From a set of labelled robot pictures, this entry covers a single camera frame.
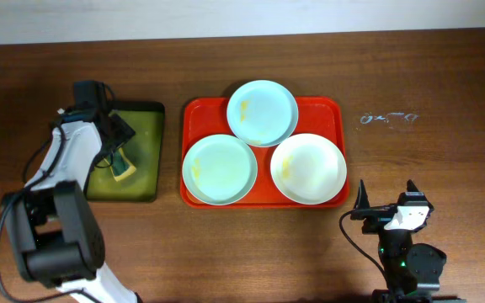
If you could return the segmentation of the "yellow green sponge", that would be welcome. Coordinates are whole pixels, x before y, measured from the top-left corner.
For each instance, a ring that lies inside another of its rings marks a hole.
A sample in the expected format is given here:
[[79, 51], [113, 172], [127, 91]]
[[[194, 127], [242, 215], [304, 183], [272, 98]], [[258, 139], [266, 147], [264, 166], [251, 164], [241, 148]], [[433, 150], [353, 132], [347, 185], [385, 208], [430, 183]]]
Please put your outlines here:
[[136, 166], [127, 158], [122, 148], [107, 156], [104, 161], [108, 165], [114, 180], [120, 182], [136, 172]]

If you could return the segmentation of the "pale green plate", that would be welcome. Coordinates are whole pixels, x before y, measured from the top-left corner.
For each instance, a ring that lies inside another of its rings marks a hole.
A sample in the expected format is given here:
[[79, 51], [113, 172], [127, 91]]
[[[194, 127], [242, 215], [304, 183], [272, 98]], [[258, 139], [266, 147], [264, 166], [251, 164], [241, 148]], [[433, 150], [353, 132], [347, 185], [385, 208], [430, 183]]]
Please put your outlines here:
[[247, 143], [230, 135], [211, 135], [198, 140], [183, 159], [186, 189], [199, 201], [214, 206], [230, 205], [244, 198], [258, 176], [256, 156]]

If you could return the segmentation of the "light blue plate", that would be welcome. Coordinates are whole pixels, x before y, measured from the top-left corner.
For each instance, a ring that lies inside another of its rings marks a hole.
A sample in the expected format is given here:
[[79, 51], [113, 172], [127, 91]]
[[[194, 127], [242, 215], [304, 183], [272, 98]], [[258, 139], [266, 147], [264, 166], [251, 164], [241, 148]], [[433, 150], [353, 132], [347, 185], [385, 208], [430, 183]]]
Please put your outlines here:
[[280, 144], [294, 132], [298, 118], [292, 93], [269, 80], [243, 84], [227, 103], [227, 122], [232, 133], [250, 146]]

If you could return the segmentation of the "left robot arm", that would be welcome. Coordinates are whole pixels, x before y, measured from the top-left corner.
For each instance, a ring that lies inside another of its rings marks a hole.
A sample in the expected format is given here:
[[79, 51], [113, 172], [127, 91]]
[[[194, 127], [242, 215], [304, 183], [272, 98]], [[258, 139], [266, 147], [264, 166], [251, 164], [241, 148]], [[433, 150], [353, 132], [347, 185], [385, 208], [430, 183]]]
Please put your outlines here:
[[[135, 132], [117, 114], [63, 114], [53, 123], [51, 147], [23, 189], [2, 200], [6, 232], [19, 274], [78, 302], [138, 302], [105, 262], [99, 224], [83, 192], [91, 168]], [[4, 287], [0, 292], [16, 301]]]

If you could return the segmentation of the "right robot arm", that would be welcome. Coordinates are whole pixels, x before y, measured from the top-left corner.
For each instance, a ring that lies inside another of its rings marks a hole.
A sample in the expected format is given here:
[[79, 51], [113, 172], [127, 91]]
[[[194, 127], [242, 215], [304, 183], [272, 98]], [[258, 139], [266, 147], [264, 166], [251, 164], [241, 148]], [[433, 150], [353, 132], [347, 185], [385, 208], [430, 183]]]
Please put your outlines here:
[[440, 276], [447, 262], [446, 254], [426, 243], [413, 242], [412, 235], [427, 226], [434, 206], [412, 180], [396, 203], [370, 205], [365, 184], [360, 182], [352, 210], [343, 218], [362, 221], [365, 235], [377, 235], [378, 259], [360, 248], [350, 237], [346, 240], [380, 271], [386, 282], [384, 290], [374, 290], [372, 302], [462, 302], [457, 296], [438, 296]]

